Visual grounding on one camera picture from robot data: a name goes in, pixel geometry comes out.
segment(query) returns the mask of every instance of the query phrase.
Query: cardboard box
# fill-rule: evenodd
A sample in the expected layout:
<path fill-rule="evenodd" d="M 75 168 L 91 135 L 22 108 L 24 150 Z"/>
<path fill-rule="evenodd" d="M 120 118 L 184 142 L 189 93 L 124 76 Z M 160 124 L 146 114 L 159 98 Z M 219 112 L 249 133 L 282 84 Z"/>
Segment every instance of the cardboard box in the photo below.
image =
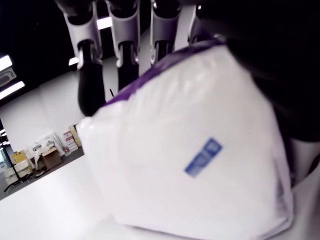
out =
<path fill-rule="evenodd" d="M 70 137 L 72 137 L 72 136 L 73 136 L 73 135 L 72 135 L 71 131 L 67 131 L 67 132 L 65 132 L 65 133 L 63 134 L 64 139 L 70 138 Z"/>

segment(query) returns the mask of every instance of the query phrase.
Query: white floor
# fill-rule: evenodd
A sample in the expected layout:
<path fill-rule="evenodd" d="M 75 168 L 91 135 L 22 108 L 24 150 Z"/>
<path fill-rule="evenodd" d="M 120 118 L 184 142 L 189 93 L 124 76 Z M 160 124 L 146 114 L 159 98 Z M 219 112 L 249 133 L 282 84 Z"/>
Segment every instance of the white floor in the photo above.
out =
<path fill-rule="evenodd" d="M 190 240 L 166 233 L 155 232 L 138 227 L 120 225 L 113 217 L 107 216 L 78 240 Z"/>

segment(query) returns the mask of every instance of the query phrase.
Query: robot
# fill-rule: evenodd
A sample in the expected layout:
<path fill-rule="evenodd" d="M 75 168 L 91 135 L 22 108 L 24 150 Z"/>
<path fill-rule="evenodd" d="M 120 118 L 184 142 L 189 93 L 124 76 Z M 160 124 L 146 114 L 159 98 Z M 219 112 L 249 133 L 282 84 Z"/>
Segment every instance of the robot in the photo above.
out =
<path fill-rule="evenodd" d="M 85 116 L 92 116 L 106 102 L 97 4 L 94 0 L 55 1 L 63 12 L 74 54 L 79 59 L 79 107 Z M 106 4 L 112 19 L 120 91 L 139 77 L 140 0 L 106 0 Z M 181 8 L 177 0 L 151 0 L 151 65 L 174 51 Z M 200 5 L 194 7 L 189 44 L 210 38 L 200 24 L 200 9 Z"/>

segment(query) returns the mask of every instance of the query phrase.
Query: package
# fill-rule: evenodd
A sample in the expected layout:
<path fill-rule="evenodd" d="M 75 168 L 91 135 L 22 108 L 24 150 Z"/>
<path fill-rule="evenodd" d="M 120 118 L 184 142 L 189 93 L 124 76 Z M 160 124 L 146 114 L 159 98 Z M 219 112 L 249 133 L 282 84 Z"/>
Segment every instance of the package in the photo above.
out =
<path fill-rule="evenodd" d="M 64 139 L 67 139 L 67 138 L 72 137 L 72 133 L 71 133 L 71 131 L 67 131 L 67 132 L 65 132 L 65 133 L 63 134 L 63 137 L 64 137 Z"/>
<path fill-rule="evenodd" d="M 118 223 L 201 240 L 264 240 L 291 225 L 273 108 L 215 44 L 164 58 L 78 125 Z"/>
<path fill-rule="evenodd" d="M 78 147 L 81 147 L 81 146 L 82 146 L 82 143 L 81 143 L 80 138 L 79 138 L 79 136 L 78 136 L 78 133 L 77 133 L 77 131 L 76 131 L 76 129 L 75 129 L 75 126 L 74 126 L 74 125 L 70 125 L 70 126 L 68 127 L 68 129 L 69 129 L 70 132 L 72 133 L 72 136 L 73 136 L 73 138 L 74 138 L 74 141 L 75 141 L 76 145 L 77 145 Z"/>

